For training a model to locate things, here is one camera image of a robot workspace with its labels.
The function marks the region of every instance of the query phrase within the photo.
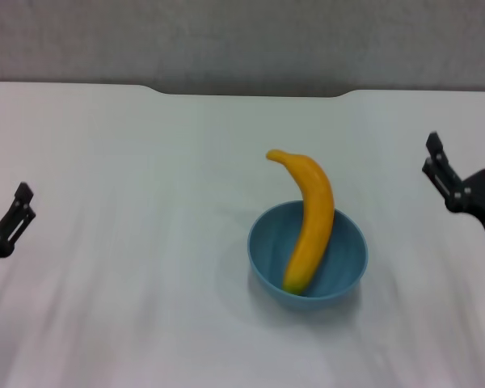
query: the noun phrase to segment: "table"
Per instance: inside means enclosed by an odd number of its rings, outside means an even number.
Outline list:
[[[38,217],[0,260],[0,387],[485,387],[485,233],[421,167],[437,130],[485,167],[485,93],[330,99],[0,83],[0,217]],[[247,234],[301,198],[265,159],[323,166],[369,266],[332,309],[283,310]]]

